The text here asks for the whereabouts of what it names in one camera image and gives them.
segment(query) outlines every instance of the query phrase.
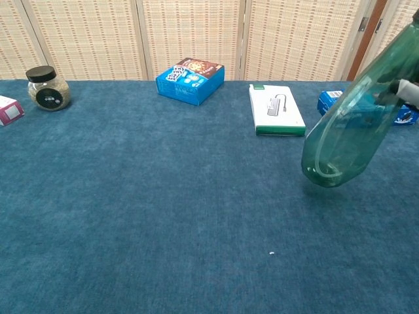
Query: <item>woven panel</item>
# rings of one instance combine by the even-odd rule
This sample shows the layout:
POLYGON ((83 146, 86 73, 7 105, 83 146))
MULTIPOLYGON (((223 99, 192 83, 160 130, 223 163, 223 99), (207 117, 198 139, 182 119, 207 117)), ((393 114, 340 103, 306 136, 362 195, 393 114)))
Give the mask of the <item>woven panel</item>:
POLYGON ((239 0, 143 0, 153 77, 190 57, 223 64, 226 80, 234 79, 239 6, 239 0))
POLYGON ((361 0, 253 0, 244 78, 332 80, 361 0))
POLYGON ((137 13, 129 0, 30 3, 54 65, 66 79, 143 79, 133 19, 137 13))
POLYGON ((0 1, 0 79, 25 79, 41 64, 13 0, 0 1))
POLYGON ((412 16, 419 9, 419 0, 401 0, 397 10, 394 12, 392 21, 388 26, 386 34, 384 35, 380 48, 378 49, 376 56, 379 55, 381 51, 388 44, 391 43, 394 37, 401 32, 403 28, 409 23, 412 22, 412 16))

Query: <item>jar label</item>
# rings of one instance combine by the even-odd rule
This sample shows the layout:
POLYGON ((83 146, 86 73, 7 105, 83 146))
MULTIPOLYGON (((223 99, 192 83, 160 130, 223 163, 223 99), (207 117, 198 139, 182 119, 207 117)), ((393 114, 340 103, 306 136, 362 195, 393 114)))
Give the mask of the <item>jar label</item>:
POLYGON ((47 109, 57 109, 63 103, 63 96, 52 88, 43 88, 36 95, 37 103, 47 109))

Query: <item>blue package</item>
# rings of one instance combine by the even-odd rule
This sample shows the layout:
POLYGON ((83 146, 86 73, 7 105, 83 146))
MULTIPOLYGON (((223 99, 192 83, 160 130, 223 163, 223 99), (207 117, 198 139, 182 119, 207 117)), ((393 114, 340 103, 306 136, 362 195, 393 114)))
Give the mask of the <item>blue package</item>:
MULTIPOLYGON (((339 99, 340 95, 343 94, 344 90, 334 90, 334 91, 323 91, 320 93, 320 97, 317 104, 317 109, 320 114, 323 116, 339 99)), ((362 109, 362 103, 359 103, 360 110, 362 109)), ((371 119, 368 119, 368 116, 365 117, 368 120, 368 125, 375 120, 373 112, 371 112, 371 119)), ((419 113, 416 111, 410 110, 408 107, 403 105, 399 113, 397 114, 396 119, 394 120, 394 126, 402 125, 412 125, 415 124, 419 118, 419 113)))
POLYGON ((185 58, 156 77, 160 95, 199 106, 224 82, 224 65, 185 58))

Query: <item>pink box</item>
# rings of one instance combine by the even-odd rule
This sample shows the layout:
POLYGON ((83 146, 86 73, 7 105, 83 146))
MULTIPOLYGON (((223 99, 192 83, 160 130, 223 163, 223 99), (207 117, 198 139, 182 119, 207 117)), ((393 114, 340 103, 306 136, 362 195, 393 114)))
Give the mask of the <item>pink box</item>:
POLYGON ((17 100, 0 96, 0 125, 6 126, 24 114, 25 112, 17 100))

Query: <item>green stripe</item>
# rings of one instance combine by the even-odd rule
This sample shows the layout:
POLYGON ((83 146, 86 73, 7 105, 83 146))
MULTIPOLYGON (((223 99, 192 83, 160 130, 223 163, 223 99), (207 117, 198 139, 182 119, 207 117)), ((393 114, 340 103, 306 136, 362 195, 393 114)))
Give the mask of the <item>green stripe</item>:
POLYGON ((256 134, 272 134, 272 135, 295 135, 304 136, 306 133, 305 126, 257 126, 256 134))

